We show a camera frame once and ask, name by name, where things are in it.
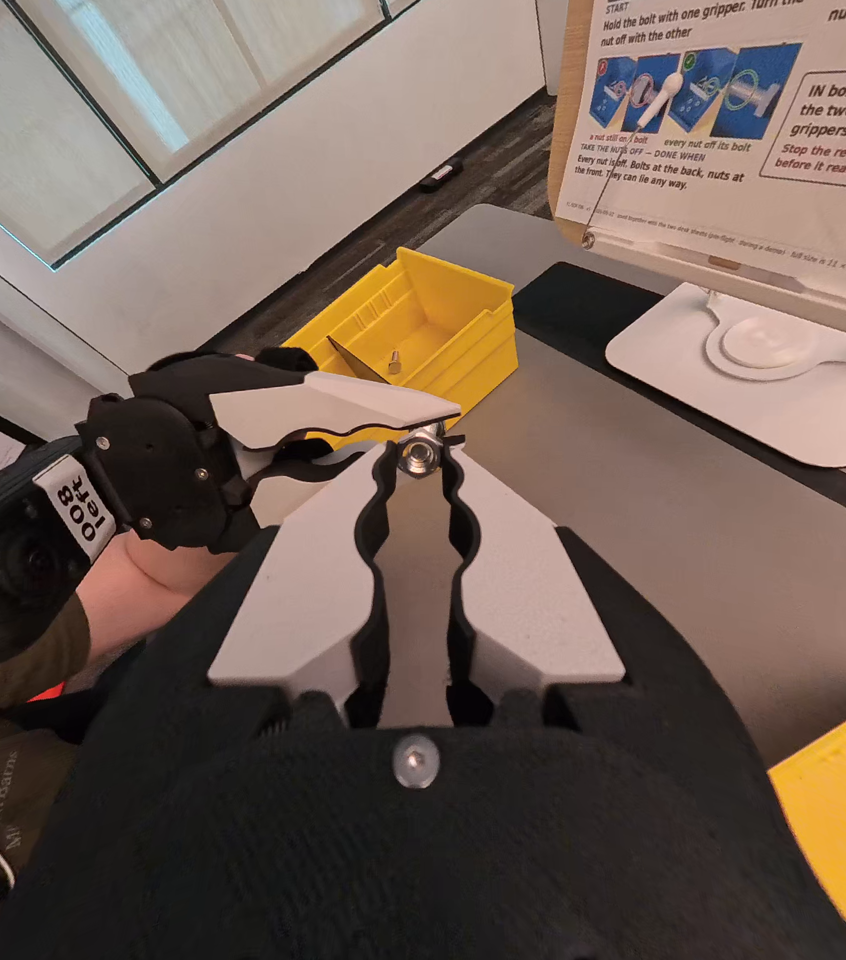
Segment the printed instruction sheet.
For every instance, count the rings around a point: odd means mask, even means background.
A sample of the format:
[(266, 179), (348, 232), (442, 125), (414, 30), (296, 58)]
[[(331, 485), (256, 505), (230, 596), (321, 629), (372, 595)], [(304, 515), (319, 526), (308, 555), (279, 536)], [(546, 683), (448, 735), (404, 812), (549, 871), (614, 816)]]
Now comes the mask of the printed instruction sheet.
[(563, 219), (846, 297), (846, 2), (594, 2)]

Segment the steel hex nut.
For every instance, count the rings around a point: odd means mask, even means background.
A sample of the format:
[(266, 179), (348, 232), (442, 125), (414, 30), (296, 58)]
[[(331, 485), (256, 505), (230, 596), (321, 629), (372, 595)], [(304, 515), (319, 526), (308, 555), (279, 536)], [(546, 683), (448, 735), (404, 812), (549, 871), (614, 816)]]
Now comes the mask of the steel hex nut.
[(397, 446), (397, 468), (413, 479), (435, 474), (441, 467), (443, 444), (429, 434), (408, 436)]

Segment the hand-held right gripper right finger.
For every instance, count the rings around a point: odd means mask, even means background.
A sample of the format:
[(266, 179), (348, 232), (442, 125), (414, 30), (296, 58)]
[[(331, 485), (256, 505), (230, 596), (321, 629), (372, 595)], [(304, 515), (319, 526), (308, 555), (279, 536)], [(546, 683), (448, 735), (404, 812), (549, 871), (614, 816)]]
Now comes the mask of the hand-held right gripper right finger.
[(446, 700), (454, 726), (488, 724), (504, 697), (613, 684), (625, 668), (557, 525), (465, 452), (445, 447), (453, 573)]

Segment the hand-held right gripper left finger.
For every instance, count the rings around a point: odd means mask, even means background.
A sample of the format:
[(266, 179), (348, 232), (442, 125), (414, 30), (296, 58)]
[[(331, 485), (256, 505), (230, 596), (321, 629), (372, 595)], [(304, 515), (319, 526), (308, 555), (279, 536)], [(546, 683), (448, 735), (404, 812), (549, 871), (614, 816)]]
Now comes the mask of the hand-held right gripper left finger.
[(373, 445), (282, 524), (209, 668), (216, 687), (327, 694), (354, 728), (379, 724), (390, 670), (376, 558), (389, 536), (397, 448)]

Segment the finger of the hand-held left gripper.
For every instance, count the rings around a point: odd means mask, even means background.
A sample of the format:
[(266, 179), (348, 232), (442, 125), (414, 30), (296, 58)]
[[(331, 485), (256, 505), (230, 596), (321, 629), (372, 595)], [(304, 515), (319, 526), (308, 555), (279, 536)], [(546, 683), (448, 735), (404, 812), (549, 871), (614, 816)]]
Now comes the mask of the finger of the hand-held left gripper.
[(275, 450), (309, 433), (405, 434), (462, 416), (459, 404), (430, 393), (320, 371), (294, 385), (212, 393), (209, 401), (219, 428), (248, 450)]
[(315, 487), (333, 482), (377, 448), (388, 451), (392, 447), (391, 440), (360, 440), (334, 448), (324, 438), (303, 438), (275, 450), (240, 449), (236, 455), (242, 477), (251, 487), (272, 487), (281, 477)]

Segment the frosted glass window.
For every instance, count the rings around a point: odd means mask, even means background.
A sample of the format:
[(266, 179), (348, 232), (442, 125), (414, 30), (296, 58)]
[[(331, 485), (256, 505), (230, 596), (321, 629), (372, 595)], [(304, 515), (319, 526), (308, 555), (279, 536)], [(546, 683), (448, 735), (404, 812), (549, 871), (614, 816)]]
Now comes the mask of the frosted glass window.
[(412, 6), (0, 1), (0, 230), (58, 270)]

